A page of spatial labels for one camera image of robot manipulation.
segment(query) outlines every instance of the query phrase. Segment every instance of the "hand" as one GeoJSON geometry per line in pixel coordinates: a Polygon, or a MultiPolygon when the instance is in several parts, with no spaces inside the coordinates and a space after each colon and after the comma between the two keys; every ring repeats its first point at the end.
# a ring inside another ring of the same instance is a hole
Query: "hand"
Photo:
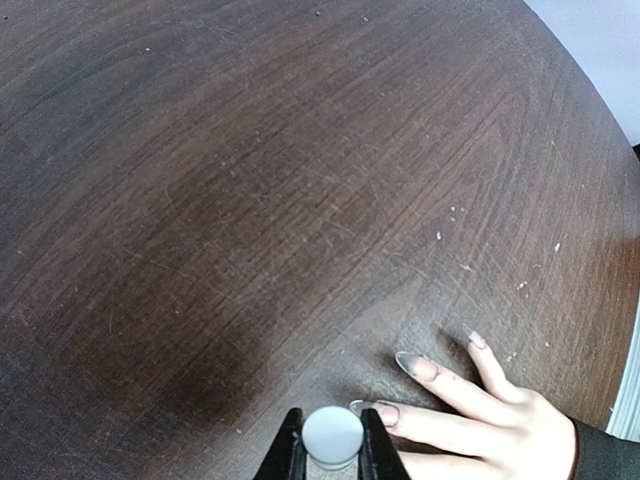
{"type": "Polygon", "coordinates": [[[464,455],[400,452],[413,480],[567,480],[576,454],[571,420],[540,394],[509,382],[476,332],[468,351],[486,391],[423,356],[396,355],[411,378],[464,417],[386,401],[356,400],[351,408],[375,408],[389,433],[464,455]]]}

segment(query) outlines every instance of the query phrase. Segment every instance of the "dark wood surface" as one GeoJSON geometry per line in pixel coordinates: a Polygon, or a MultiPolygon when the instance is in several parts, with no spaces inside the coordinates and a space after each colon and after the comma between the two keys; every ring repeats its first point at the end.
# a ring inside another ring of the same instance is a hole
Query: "dark wood surface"
{"type": "Polygon", "coordinates": [[[521,2],[0,10],[0,477],[249,478],[463,321],[604,425],[640,166],[521,2]]]}

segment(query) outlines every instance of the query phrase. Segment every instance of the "long fingernail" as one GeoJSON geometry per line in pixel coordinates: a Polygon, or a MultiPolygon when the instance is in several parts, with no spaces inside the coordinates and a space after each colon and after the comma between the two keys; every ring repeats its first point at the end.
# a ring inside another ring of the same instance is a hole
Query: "long fingernail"
{"type": "Polygon", "coordinates": [[[363,410],[366,410],[367,408],[373,408],[373,402],[369,402],[367,400],[354,400],[349,404],[349,408],[359,417],[360,415],[362,415],[363,410]]]}
{"type": "Polygon", "coordinates": [[[396,353],[398,366],[412,377],[420,377],[421,380],[430,382],[438,376],[438,366],[431,360],[416,353],[396,353]]]}
{"type": "Polygon", "coordinates": [[[376,400],[375,402],[354,400],[349,404],[349,408],[358,416],[362,415],[363,410],[374,408],[378,412],[378,415],[380,415],[380,420],[382,420],[382,423],[387,428],[395,427],[400,420],[400,410],[398,407],[384,400],[376,400]]]}
{"type": "Polygon", "coordinates": [[[462,328],[464,333],[467,335],[467,338],[469,338],[469,341],[473,343],[476,348],[479,348],[480,350],[487,348],[487,342],[484,341],[484,338],[482,338],[478,332],[472,330],[466,323],[462,324],[462,328]]]}

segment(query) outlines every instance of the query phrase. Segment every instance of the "finger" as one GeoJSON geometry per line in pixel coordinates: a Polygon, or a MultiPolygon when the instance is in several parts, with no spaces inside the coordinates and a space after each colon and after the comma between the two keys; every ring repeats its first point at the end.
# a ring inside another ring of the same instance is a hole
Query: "finger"
{"type": "Polygon", "coordinates": [[[375,408],[392,435],[461,455],[495,456],[508,441],[506,430],[459,415],[383,400],[374,403],[356,400],[350,407],[356,414],[365,408],[375,408]]]}
{"type": "Polygon", "coordinates": [[[412,480],[495,480],[496,467],[482,460],[453,455],[422,455],[399,452],[404,468],[412,480]]]}
{"type": "Polygon", "coordinates": [[[502,427],[520,419],[517,410],[432,360],[399,352],[396,361],[416,382],[469,418],[502,427]]]}
{"type": "Polygon", "coordinates": [[[487,391],[506,403],[516,404],[523,402],[525,400],[524,392],[507,380],[502,366],[484,338],[478,332],[474,332],[468,327],[466,329],[469,330],[467,350],[473,363],[476,364],[482,383],[484,383],[487,391]]]}

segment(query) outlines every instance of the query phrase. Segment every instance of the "white round button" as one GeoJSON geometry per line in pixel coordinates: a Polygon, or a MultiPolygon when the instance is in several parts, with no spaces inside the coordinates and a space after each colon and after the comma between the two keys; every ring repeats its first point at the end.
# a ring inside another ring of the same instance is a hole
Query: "white round button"
{"type": "Polygon", "coordinates": [[[362,446],[364,429],[349,409],[338,406],[316,410],[302,426],[302,442],[311,459],[325,470],[348,466],[362,446]]]}

